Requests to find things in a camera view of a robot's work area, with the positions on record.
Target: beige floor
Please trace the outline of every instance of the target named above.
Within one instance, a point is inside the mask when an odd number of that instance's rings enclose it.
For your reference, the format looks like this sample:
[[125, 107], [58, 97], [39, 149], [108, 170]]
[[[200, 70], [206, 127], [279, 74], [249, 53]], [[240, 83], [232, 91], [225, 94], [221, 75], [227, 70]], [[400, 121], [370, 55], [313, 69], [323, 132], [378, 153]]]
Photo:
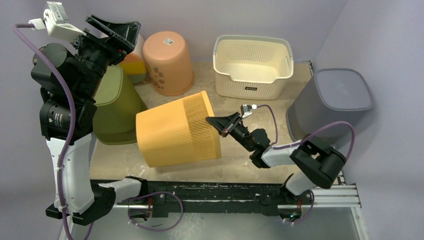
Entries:
[[[290, 143], [286, 126], [286, 109], [311, 78], [306, 63], [294, 65], [294, 75], [276, 100], [246, 100], [223, 97], [215, 91], [215, 72], [211, 62], [193, 62], [194, 84], [180, 96], [164, 96], [152, 89], [150, 84], [136, 85], [137, 92], [149, 108], [171, 102], [206, 90], [215, 116], [227, 116], [240, 111], [242, 104], [269, 104], [275, 113], [278, 124], [278, 144]], [[275, 139], [275, 128], [270, 112], [266, 108], [256, 110], [244, 121], [250, 131], [264, 128], [271, 141]], [[127, 145], [104, 145], [98, 143], [90, 168], [92, 179], [122, 179], [136, 176], [147, 180], [199, 181], [234, 183], [282, 183], [286, 177], [299, 171], [295, 165], [281, 165], [271, 169], [256, 168], [249, 155], [231, 136], [220, 139], [222, 158], [172, 166], [150, 168], [147, 166], [136, 143]]]

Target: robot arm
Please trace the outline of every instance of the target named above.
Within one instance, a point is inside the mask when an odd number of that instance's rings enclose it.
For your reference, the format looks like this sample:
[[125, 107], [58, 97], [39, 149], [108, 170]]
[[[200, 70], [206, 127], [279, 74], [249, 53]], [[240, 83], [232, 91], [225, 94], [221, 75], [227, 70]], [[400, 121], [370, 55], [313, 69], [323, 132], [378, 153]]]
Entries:
[[316, 186], [329, 189], [346, 163], [345, 156], [318, 137], [283, 147], [270, 145], [264, 129], [249, 132], [243, 125], [243, 119], [250, 116], [255, 108], [245, 104], [241, 106], [242, 116], [235, 112], [224, 117], [207, 117], [206, 120], [222, 137], [230, 135], [247, 151], [253, 152], [249, 158], [258, 168], [296, 164], [300, 172], [289, 177], [285, 184], [291, 194], [298, 196]]
[[[84, 226], [109, 213], [115, 203], [145, 194], [143, 190], [146, 189], [146, 181], [135, 177], [92, 185], [89, 171], [96, 142], [93, 134], [93, 117], [97, 110], [94, 95], [107, 67], [120, 63], [134, 50], [140, 23], [111, 23], [92, 15], [85, 21], [108, 37], [97, 38], [88, 30], [81, 31], [69, 24], [59, 2], [47, 2], [43, 19], [29, 21], [34, 30], [47, 28], [50, 36], [68, 41], [77, 49], [77, 54], [73, 55], [58, 43], [41, 47], [33, 56], [31, 77], [41, 85], [44, 102], [39, 113], [41, 134], [46, 138], [55, 170], [56, 198], [46, 209], [46, 214], [61, 219], [66, 213], [72, 215], [75, 224]], [[73, 116], [75, 130], [65, 156], [61, 156], [63, 164], [60, 167], [59, 157], [71, 123], [70, 105], [52, 69], [40, 59], [41, 54], [64, 78], [76, 109]]]

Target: green plastic bin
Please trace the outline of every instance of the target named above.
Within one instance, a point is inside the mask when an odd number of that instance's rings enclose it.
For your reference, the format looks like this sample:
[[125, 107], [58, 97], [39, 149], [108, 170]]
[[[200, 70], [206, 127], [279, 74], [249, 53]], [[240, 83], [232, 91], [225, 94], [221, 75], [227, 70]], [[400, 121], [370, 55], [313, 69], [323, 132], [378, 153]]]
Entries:
[[107, 68], [94, 100], [97, 139], [106, 145], [136, 143], [136, 114], [148, 108], [120, 66]]

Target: gray trash bin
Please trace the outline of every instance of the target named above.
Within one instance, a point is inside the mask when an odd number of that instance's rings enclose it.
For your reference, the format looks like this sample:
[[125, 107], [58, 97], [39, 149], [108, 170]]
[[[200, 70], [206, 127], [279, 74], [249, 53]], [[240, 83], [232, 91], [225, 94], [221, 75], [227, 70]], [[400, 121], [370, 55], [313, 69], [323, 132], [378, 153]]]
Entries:
[[[285, 113], [288, 133], [293, 141], [335, 121], [353, 126], [374, 104], [370, 89], [357, 71], [344, 68], [319, 70], [309, 80]], [[317, 136], [334, 144], [349, 132], [337, 125]]]

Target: table surface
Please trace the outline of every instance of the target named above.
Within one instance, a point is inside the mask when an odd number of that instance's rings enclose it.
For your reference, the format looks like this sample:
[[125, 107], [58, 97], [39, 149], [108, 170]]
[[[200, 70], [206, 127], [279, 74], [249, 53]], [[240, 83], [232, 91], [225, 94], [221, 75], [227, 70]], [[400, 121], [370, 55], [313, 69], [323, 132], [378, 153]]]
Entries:
[[[179, 213], [170, 213], [167, 218], [151, 218], [141, 223], [157, 228], [172, 226]], [[87, 227], [74, 225], [74, 239], [83, 239]], [[97, 220], [92, 228], [90, 240], [359, 240], [352, 210], [349, 207], [314, 208], [302, 223], [291, 226], [282, 223], [278, 216], [245, 213], [184, 213], [174, 229], [154, 232], [128, 224], [127, 209], [113, 208], [106, 216]]]
[[[154, 108], [165, 103], [205, 90], [215, 116], [228, 116], [239, 112], [242, 104], [268, 104], [274, 111], [278, 126], [278, 145], [292, 142], [286, 125], [286, 110], [311, 78], [307, 63], [295, 63], [294, 74], [276, 100], [249, 100], [224, 97], [215, 91], [215, 71], [212, 62], [193, 62], [194, 84], [184, 94], [164, 96], [150, 84], [135, 85], [147, 107]], [[273, 118], [267, 108], [260, 108], [243, 121], [250, 131], [263, 128], [273, 142], [276, 134]], [[120, 180], [135, 176], [148, 181], [194, 181], [225, 183], [282, 183], [299, 171], [295, 165], [280, 165], [269, 169], [257, 168], [249, 155], [232, 137], [220, 138], [222, 158], [209, 159], [162, 167], [149, 167], [137, 145], [105, 145], [97, 143], [90, 167], [91, 179]]]

